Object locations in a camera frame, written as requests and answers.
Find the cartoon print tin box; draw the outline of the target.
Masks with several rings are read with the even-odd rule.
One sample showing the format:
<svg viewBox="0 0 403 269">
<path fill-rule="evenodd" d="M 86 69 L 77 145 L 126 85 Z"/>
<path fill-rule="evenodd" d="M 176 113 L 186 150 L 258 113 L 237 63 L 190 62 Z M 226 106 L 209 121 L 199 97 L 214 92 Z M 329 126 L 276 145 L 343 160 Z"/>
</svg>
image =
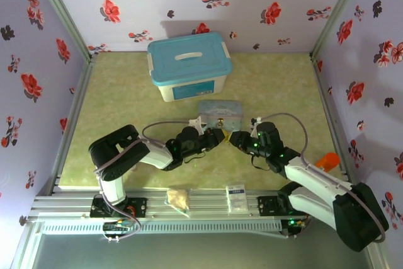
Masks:
<svg viewBox="0 0 403 269">
<path fill-rule="evenodd" d="M 240 131 L 243 110 L 238 101 L 203 100 L 199 102 L 198 113 L 204 129 L 225 129 L 227 132 Z"/>
</svg>

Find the white packet with blue label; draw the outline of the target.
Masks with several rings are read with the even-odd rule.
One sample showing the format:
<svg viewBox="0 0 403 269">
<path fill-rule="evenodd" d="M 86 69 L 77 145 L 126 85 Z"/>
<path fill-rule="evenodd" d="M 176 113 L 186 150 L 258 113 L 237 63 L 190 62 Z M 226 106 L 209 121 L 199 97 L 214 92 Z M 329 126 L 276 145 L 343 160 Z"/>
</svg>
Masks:
<svg viewBox="0 0 403 269">
<path fill-rule="evenodd" d="M 246 213 L 248 211 L 246 188 L 244 184 L 226 186 L 229 213 Z"/>
</svg>

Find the clear bag with beige contents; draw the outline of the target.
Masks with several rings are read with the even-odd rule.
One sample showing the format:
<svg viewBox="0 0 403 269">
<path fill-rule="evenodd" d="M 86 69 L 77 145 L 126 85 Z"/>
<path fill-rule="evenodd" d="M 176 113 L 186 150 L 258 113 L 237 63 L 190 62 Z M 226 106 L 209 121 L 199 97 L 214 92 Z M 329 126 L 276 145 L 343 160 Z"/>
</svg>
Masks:
<svg viewBox="0 0 403 269">
<path fill-rule="evenodd" d="M 189 217 L 190 200 L 184 189 L 170 188 L 166 192 L 165 204 L 185 217 Z"/>
</svg>

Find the orange plastic cylinder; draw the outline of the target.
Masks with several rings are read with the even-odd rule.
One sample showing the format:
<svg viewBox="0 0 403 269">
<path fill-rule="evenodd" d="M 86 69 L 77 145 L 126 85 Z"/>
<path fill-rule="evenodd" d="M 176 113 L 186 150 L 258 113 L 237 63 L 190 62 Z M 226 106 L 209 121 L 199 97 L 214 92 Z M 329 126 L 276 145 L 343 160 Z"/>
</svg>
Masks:
<svg viewBox="0 0 403 269">
<path fill-rule="evenodd" d="M 318 160 L 318 162 L 316 162 L 315 166 L 327 173 L 338 166 L 339 163 L 339 156 L 334 152 L 328 152 L 325 156 Z"/>
</svg>

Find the blue lidded storage box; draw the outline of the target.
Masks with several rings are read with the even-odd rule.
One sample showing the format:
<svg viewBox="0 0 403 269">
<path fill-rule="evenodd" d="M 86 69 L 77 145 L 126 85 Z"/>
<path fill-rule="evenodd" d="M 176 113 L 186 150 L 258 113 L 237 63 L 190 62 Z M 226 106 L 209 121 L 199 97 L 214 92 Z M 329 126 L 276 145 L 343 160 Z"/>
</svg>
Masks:
<svg viewBox="0 0 403 269">
<path fill-rule="evenodd" d="M 232 72 L 229 51 L 217 32 L 151 42 L 147 62 L 165 102 L 219 93 Z"/>
</svg>

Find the green circuit board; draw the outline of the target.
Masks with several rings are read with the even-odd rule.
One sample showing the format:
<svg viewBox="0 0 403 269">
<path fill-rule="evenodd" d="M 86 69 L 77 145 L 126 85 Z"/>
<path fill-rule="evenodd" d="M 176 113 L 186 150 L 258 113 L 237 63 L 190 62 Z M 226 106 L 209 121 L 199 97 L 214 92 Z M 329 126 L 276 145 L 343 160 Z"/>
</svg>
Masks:
<svg viewBox="0 0 403 269">
<path fill-rule="evenodd" d="M 302 219 L 288 219 L 282 221 L 284 229 L 290 229 L 293 232 L 301 231 L 305 228 L 305 221 Z"/>
<path fill-rule="evenodd" d="M 107 234 L 125 234 L 130 231 L 130 227 L 123 226 L 116 222 L 105 222 L 102 230 Z"/>
</svg>

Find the aluminium rail frame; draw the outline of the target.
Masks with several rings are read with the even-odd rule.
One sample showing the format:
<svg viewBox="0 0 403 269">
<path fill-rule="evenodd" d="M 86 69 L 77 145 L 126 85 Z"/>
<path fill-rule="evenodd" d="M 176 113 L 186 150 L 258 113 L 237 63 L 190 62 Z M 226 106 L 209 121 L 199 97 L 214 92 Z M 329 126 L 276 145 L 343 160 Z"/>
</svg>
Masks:
<svg viewBox="0 0 403 269">
<path fill-rule="evenodd" d="M 167 220 L 288 220 L 305 219 L 306 216 L 266 216 L 261 217 L 258 210 L 257 197 L 278 196 L 277 190 L 246 190 L 248 211 L 246 213 L 229 213 L 227 195 L 224 189 L 188 190 L 190 200 L 189 217 L 165 204 L 167 189 L 138 189 L 127 193 L 127 197 L 146 198 L 147 210 L 141 222 Z M 90 218 L 91 204 L 95 196 L 101 196 L 94 188 L 59 188 L 50 196 L 35 197 L 29 214 L 28 222 L 46 220 L 113 220 L 113 218 Z M 129 214 L 115 209 L 124 215 Z"/>
</svg>

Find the aluminium corner post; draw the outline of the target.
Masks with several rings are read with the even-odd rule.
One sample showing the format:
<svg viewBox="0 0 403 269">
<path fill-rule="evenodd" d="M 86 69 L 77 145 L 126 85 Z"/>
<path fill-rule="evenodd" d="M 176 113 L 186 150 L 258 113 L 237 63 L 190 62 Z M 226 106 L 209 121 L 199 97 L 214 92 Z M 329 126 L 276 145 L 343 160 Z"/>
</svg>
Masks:
<svg viewBox="0 0 403 269">
<path fill-rule="evenodd" d="M 92 55 L 89 53 L 87 46 L 84 42 L 82 35 L 80 34 L 72 16 L 67 10 L 63 0 L 49 0 L 53 6 L 55 12 L 57 13 L 59 19 L 64 25 L 70 37 L 73 39 L 76 47 L 80 51 L 81 55 L 85 58 L 87 62 L 91 61 Z"/>
<path fill-rule="evenodd" d="M 325 44 L 331 30 L 334 28 L 338 18 L 341 16 L 344 8 L 347 6 L 348 3 L 349 0 L 337 0 L 334 8 L 332 9 L 332 13 L 330 14 L 329 19 L 326 21 L 326 24 L 314 45 L 314 48 L 310 52 L 311 59 L 319 53 L 321 47 Z"/>
</svg>

